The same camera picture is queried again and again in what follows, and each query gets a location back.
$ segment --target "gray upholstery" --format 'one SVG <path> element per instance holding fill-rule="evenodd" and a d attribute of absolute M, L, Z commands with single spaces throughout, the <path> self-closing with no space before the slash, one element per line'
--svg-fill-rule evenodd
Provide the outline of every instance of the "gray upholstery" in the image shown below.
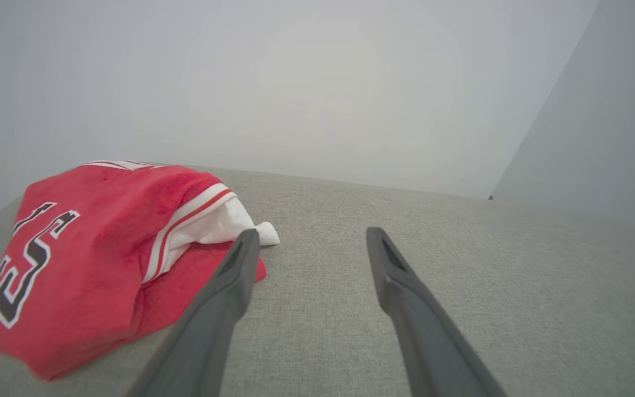
<path fill-rule="evenodd" d="M 262 251 L 268 276 L 234 331 L 223 395 L 409 394 L 367 226 L 386 229 L 510 395 L 635 395 L 635 232 L 496 201 L 204 170 L 282 241 Z M 0 212 L 0 259 L 17 206 Z M 123 395 L 166 332 L 52 383 L 0 355 L 0 396 Z"/>

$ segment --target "jersey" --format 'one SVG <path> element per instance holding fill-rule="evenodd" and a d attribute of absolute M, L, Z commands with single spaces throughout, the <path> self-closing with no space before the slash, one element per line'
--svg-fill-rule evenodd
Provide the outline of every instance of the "jersey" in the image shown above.
<path fill-rule="evenodd" d="M 219 179 L 180 166 L 98 161 L 33 183 L 0 263 L 0 352 L 52 380 L 169 326 L 248 228 L 278 242 Z"/>

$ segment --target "white wall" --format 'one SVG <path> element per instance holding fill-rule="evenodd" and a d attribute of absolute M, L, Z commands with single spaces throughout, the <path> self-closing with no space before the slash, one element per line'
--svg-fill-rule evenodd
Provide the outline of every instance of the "white wall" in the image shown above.
<path fill-rule="evenodd" d="M 635 1 L 600 2 L 494 200 L 635 228 Z"/>
<path fill-rule="evenodd" d="M 0 207 L 99 158 L 486 198 L 598 0 L 0 0 Z"/>

